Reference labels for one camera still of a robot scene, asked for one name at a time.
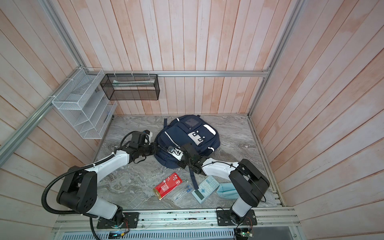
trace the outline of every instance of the teal pouch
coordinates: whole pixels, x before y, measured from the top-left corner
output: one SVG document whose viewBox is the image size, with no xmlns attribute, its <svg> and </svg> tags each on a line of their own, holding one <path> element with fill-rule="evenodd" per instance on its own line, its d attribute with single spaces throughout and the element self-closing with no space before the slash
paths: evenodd
<svg viewBox="0 0 384 240">
<path fill-rule="evenodd" d="M 233 183 L 221 183 L 216 191 L 217 195 L 224 199 L 237 199 L 239 194 L 237 193 Z"/>
</svg>

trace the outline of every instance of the red package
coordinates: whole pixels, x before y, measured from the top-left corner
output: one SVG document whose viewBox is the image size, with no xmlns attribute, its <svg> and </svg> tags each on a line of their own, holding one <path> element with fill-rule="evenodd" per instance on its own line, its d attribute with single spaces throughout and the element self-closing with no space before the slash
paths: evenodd
<svg viewBox="0 0 384 240">
<path fill-rule="evenodd" d="M 169 177 L 167 177 L 164 181 L 162 181 L 159 185 L 157 185 L 153 191 L 159 200 L 163 199 L 168 193 L 174 190 L 177 186 L 179 186 L 183 180 L 177 175 L 175 172 L 172 173 Z"/>
</svg>

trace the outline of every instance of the robotic arm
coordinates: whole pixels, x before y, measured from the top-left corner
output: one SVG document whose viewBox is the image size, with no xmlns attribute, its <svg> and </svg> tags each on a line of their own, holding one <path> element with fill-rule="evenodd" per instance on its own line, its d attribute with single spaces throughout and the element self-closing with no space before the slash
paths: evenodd
<svg viewBox="0 0 384 240">
<path fill-rule="evenodd" d="M 122 144 L 125 138 L 132 134 L 132 139 Z M 105 176 L 131 162 L 139 156 L 147 157 L 155 154 L 157 146 L 151 143 L 152 133 L 130 132 L 111 155 L 93 164 L 84 167 L 73 166 L 68 172 L 53 180 L 44 190 L 41 202 L 44 209 L 54 214 L 83 214 L 92 218 L 99 218 L 107 228 L 120 228 L 125 216 L 122 207 L 110 203 L 97 196 L 97 183 Z M 256 207 L 267 191 L 270 183 L 267 178 L 247 159 L 240 162 L 221 162 L 212 158 L 199 156 L 191 144 L 181 147 L 182 157 L 178 165 L 185 168 L 187 165 L 197 174 L 214 175 L 232 181 L 240 198 L 232 205 L 231 209 L 222 212 L 222 218 L 229 219 L 227 225 L 239 225 L 244 221 L 248 211 Z M 64 178 L 57 202 L 72 211 L 58 211 L 48 206 L 46 196 L 49 189 L 59 179 Z"/>
</svg>

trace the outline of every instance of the calculator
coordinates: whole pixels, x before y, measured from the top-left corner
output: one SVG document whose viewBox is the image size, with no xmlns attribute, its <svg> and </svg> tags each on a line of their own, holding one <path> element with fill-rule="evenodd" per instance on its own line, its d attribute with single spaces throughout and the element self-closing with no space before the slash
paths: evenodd
<svg viewBox="0 0 384 240">
<path fill-rule="evenodd" d="M 201 204 L 211 193 L 220 185 L 212 176 L 208 176 L 202 183 L 199 184 L 199 189 L 192 191 L 192 195 Z"/>
</svg>

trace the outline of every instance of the calculator screen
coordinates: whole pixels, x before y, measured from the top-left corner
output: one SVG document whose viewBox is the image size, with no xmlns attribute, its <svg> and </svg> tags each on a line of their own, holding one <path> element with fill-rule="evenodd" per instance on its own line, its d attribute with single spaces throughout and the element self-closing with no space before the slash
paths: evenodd
<svg viewBox="0 0 384 240">
<path fill-rule="evenodd" d="M 199 190 L 195 190 L 195 193 L 196 193 L 196 195 L 197 195 L 201 200 L 204 199 L 203 194 L 201 194 L 201 192 L 200 192 Z"/>
</svg>

